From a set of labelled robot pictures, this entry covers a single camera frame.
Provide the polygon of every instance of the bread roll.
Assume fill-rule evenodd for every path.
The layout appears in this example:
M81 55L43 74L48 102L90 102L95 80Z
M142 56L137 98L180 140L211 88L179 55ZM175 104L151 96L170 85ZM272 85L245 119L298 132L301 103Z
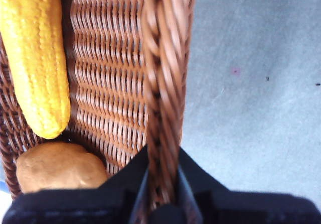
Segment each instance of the bread roll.
M50 142L35 146L17 159L23 193L41 189L97 188L107 180L102 161L80 145Z

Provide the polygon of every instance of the black object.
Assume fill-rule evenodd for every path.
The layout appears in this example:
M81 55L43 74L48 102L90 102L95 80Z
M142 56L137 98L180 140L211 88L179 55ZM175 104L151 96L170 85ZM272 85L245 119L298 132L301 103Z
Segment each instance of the black object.
M127 223L147 165L144 147L130 164L98 189L45 190L21 195L7 211L3 223ZM307 199L288 194L230 191L182 149L180 165L204 223L321 224L319 211ZM149 223L162 211L169 210L155 212Z

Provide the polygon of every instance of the wicker basket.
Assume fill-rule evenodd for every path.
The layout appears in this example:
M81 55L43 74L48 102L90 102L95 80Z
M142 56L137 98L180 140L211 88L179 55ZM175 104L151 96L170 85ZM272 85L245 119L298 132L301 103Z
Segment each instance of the wicker basket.
M110 176L147 142L153 201L172 201L194 0L61 1L72 109L61 138L99 156ZM16 198L16 159L45 140L17 103L2 40L0 51L1 158Z

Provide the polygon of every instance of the pink stain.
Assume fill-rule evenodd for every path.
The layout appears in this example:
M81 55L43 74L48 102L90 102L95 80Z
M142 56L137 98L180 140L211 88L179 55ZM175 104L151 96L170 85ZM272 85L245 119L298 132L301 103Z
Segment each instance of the pink stain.
M232 67L231 68L231 74L234 76L239 76L241 73L241 68L239 67Z

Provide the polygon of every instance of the toy bread roll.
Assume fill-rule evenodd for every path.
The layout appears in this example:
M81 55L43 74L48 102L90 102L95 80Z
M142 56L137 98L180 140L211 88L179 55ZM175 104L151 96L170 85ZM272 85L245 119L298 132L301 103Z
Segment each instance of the toy bread roll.
M17 178L23 193L41 189L97 188L107 180L102 161L80 145L50 142L18 157Z

